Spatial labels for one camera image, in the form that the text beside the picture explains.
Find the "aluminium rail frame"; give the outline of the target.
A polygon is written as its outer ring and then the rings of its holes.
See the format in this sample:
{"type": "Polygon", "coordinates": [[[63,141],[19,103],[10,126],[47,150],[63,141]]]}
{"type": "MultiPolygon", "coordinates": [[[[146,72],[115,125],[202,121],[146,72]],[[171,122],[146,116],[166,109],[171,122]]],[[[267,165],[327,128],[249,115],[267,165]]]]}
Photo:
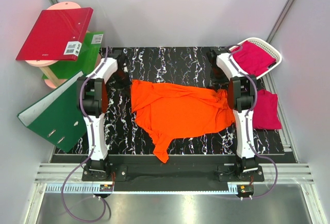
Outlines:
{"type": "MultiPolygon", "coordinates": [[[[40,164],[35,178],[33,194],[29,200],[24,223],[36,223],[41,203],[47,192],[51,193],[84,193],[102,194],[102,185],[113,184],[118,194],[189,194],[189,195],[225,195],[236,194],[243,184],[255,186],[266,185],[269,191],[281,184],[297,184],[301,186],[309,215],[314,223],[328,223],[329,218],[321,204],[310,167],[298,162],[292,145],[284,146],[281,154],[258,154],[258,166],[262,168],[264,182],[220,182],[209,179],[156,179],[149,177],[136,178],[125,182],[83,181],[84,161],[86,154],[70,154],[53,152],[49,162],[40,164]]],[[[131,154],[112,154],[109,156],[110,166],[117,164],[163,164],[152,155],[134,156],[131,154]]],[[[214,155],[171,155],[166,164],[233,164],[233,154],[214,155]]]]}

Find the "pink wooden stool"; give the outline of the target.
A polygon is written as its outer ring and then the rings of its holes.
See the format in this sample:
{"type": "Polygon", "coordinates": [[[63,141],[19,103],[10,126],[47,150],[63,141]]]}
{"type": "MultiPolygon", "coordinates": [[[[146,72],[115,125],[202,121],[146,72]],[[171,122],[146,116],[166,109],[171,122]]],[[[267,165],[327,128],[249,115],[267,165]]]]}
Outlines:
{"type": "Polygon", "coordinates": [[[100,58],[103,32],[89,32],[91,7],[74,2],[57,3],[42,10],[16,60],[43,72],[43,79],[56,88],[76,72],[88,74],[100,58]]]}

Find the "white plastic laundry basket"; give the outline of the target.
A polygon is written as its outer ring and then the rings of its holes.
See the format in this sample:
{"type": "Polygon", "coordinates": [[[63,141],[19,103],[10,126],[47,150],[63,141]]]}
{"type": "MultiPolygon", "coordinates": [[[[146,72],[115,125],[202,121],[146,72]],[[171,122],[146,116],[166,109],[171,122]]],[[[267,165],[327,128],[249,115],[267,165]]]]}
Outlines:
{"type": "Polygon", "coordinates": [[[263,39],[256,38],[256,37],[247,38],[247,39],[239,42],[237,45],[230,45],[229,50],[234,49],[235,47],[239,46],[240,48],[236,52],[241,51],[242,50],[242,43],[245,42],[245,41],[252,42],[253,44],[256,44],[257,46],[261,47],[263,50],[265,50],[269,55],[271,55],[276,60],[276,62],[272,66],[270,66],[269,69],[265,73],[263,73],[262,75],[256,77],[257,79],[262,78],[264,75],[269,73],[275,67],[279,66],[279,64],[282,62],[282,55],[280,54],[280,52],[277,49],[275,49],[272,45],[270,45],[269,43],[267,43],[263,39]]]}

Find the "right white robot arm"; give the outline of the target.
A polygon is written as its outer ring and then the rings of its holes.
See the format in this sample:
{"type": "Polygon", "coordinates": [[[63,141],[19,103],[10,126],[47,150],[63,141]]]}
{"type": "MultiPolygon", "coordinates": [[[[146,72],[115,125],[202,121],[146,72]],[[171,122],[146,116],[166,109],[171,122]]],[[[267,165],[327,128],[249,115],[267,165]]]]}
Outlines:
{"type": "Polygon", "coordinates": [[[236,47],[237,50],[234,52],[228,47],[212,47],[206,55],[214,76],[220,78],[224,75],[229,80],[227,103],[233,111],[237,131],[234,175],[238,180],[245,181],[258,170],[252,126],[257,102],[257,80],[256,76],[249,75],[234,60],[234,54],[242,50],[242,46],[236,47]]]}

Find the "folded pink t shirt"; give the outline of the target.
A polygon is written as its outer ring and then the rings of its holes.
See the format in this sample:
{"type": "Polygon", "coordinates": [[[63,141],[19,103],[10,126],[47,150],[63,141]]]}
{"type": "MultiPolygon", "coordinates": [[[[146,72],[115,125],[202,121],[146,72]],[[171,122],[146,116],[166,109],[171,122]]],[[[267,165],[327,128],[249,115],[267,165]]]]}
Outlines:
{"type": "Polygon", "coordinates": [[[257,92],[257,104],[253,114],[253,128],[278,130],[282,128],[277,115],[278,95],[265,89],[257,92]]]}

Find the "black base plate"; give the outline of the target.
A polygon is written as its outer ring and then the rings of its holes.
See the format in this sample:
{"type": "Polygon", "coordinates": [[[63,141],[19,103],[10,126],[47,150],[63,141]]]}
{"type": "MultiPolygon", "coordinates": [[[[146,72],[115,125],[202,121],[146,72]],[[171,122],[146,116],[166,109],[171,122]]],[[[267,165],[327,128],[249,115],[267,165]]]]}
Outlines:
{"type": "Polygon", "coordinates": [[[82,173],[83,181],[125,182],[136,178],[156,179],[209,179],[220,182],[264,182],[262,168],[239,173],[233,164],[117,164],[111,165],[110,173],[88,171],[82,173]]]}

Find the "pink t shirt in basket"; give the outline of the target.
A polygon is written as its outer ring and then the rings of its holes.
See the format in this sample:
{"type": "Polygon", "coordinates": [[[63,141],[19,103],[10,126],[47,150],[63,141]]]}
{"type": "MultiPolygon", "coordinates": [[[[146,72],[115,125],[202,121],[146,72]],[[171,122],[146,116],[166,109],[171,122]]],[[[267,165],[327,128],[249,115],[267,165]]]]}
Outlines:
{"type": "Polygon", "coordinates": [[[258,77],[265,73],[269,67],[276,62],[275,58],[252,42],[243,42],[242,50],[236,52],[239,48],[240,47],[237,46],[230,51],[235,52],[233,55],[234,60],[249,75],[258,77]]]}

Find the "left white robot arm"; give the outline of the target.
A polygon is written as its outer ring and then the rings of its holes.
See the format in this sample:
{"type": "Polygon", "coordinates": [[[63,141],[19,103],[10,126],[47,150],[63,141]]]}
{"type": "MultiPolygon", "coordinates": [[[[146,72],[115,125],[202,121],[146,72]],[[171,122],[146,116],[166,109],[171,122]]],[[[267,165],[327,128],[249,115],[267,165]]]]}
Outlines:
{"type": "Polygon", "coordinates": [[[111,176],[104,131],[109,104],[106,83],[113,77],[118,90],[128,91],[131,80],[126,63],[127,55],[123,51],[105,51],[99,65],[87,76],[77,79],[77,107],[82,112],[89,143],[84,173],[93,173],[101,181],[111,176]]]}

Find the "light green folder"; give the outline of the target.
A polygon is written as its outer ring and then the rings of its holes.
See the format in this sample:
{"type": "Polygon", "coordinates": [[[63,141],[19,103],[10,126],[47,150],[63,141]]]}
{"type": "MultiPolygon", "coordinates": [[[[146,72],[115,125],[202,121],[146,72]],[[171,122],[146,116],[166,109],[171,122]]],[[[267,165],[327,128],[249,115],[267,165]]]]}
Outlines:
{"type": "Polygon", "coordinates": [[[63,80],[70,79],[80,71],[84,74],[91,73],[100,57],[103,36],[104,33],[101,31],[86,33],[76,61],[58,61],[49,68],[58,79],[63,80]]]}

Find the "orange t shirt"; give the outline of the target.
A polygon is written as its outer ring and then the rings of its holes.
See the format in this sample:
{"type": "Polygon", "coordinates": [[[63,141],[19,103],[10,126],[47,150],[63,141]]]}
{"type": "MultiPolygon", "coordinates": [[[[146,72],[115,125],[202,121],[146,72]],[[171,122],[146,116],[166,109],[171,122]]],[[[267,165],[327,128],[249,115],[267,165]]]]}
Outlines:
{"type": "Polygon", "coordinates": [[[235,123],[225,90],[137,79],[130,90],[135,122],[151,137],[153,154],[162,163],[168,161],[174,139],[217,133],[235,123]]]}

